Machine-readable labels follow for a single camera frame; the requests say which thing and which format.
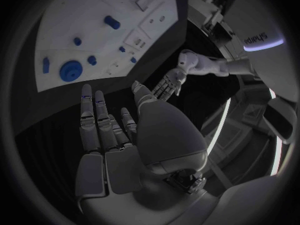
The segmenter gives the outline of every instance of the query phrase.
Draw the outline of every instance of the robotic hand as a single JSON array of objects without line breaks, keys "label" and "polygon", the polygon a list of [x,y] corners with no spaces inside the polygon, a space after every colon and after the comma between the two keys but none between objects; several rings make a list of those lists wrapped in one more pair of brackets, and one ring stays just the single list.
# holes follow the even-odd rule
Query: robotic hand
[{"label": "robotic hand", "polygon": [[257,76],[248,59],[228,62],[226,59],[211,60],[191,50],[181,51],[177,67],[168,71],[163,79],[152,90],[153,95],[167,101],[175,92],[177,96],[187,75],[215,74],[218,77],[227,77],[229,74]]}]

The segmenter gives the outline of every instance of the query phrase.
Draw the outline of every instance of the white casing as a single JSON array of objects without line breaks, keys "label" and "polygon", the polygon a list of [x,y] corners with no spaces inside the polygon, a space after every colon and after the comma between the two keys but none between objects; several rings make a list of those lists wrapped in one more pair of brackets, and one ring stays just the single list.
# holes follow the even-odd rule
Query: white casing
[{"label": "white casing", "polygon": [[[36,39],[35,79],[38,92],[82,81],[124,77],[152,44],[177,20],[176,0],[152,0],[145,11],[137,0],[54,0],[45,11]],[[111,16],[119,29],[104,23]],[[76,46],[74,38],[82,44]],[[97,64],[88,63],[95,56]],[[43,73],[43,59],[49,59],[49,73]],[[76,60],[83,72],[65,82],[60,77],[62,65]]]}]

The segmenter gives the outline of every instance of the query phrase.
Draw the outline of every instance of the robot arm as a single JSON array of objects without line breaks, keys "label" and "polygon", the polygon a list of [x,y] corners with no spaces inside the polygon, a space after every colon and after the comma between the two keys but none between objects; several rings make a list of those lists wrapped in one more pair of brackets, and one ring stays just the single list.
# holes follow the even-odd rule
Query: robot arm
[{"label": "robot arm", "polygon": [[249,59],[211,60],[204,55],[185,49],[179,55],[177,67],[167,72],[152,93],[156,98],[167,101],[174,92],[177,96],[179,95],[187,75],[206,74],[215,74],[218,77],[227,77],[230,74],[257,76]]}]

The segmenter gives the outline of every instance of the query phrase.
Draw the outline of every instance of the blue button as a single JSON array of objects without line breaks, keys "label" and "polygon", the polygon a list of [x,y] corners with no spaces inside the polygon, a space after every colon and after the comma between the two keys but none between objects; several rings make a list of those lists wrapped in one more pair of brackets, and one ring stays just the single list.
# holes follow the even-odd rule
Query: blue button
[{"label": "blue button", "polygon": [[78,61],[68,61],[62,65],[59,75],[65,82],[72,82],[80,77],[83,73],[83,67]]},{"label": "blue button", "polygon": [[45,57],[42,60],[42,73],[43,74],[48,74],[49,73],[49,67],[50,67],[50,62],[48,57]]},{"label": "blue button", "polygon": [[95,66],[95,65],[97,64],[97,61],[96,61],[95,56],[89,56],[89,57],[87,58],[87,61],[88,61],[88,63],[91,64],[92,66]]},{"label": "blue button", "polygon": [[104,18],[104,22],[111,26],[113,29],[117,30],[120,28],[121,23],[119,23],[117,20],[113,19],[111,16],[106,16]]},{"label": "blue button", "polygon": [[123,46],[120,46],[119,47],[119,50],[122,52],[122,53],[125,53],[125,48]]},{"label": "blue button", "polygon": [[137,62],[137,60],[134,58],[134,57],[132,57],[131,59],[130,59],[130,61],[132,62],[132,63],[136,63]]},{"label": "blue button", "polygon": [[73,41],[74,41],[74,43],[75,43],[76,46],[80,46],[81,43],[82,43],[82,41],[81,41],[81,39],[79,37],[75,37]]}]

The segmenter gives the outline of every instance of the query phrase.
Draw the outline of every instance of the light strip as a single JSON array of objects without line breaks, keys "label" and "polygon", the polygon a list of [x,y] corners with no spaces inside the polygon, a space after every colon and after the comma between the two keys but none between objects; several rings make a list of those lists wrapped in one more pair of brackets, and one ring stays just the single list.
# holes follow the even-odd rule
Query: light strip
[{"label": "light strip", "polygon": [[263,46],[256,46],[256,47],[245,47],[244,46],[244,50],[246,52],[254,52],[254,51],[259,51],[259,50],[274,48],[274,47],[279,46],[279,45],[281,45],[283,43],[284,43],[284,40],[280,39],[278,41],[275,41],[275,42],[272,42],[272,43],[269,43],[269,44],[263,45]]},{"label": "light strip", "polygon": [[[272,99],[276,98],[275,92],[271,89],[270,89],[270,94],[271,94]],[[283,147],[283,141],[279,137],[277,137],[277,139],[276,139],[276,151],[275,151],[275,157],[274,157],[273,167],[272,167],[272,171],[271,171],[271,176],[276,175],[277,172],[278,172],[282,147]]]},{"label": "light strip", "polygon": [[215,144],[216,144],[216,141],[221,133],[221,130],[223,128],[223,125],[224,125],[224,122],[225,122],[225,119],[226,119],[226,116],[227,116],[227,113],[228,113],[228,110],[229,110],[229,105],[230,105],[230,101],[231,99],[229,98],[226,102],[226,105],[225,105],[225,109],[224,109],[224,112],[223,112],[223,115],[222,115],[222,118],[221,118],[221,121],[215,131],[215,134],[207,148],[207,156],[211,153],[211,151],[213,150]]}]

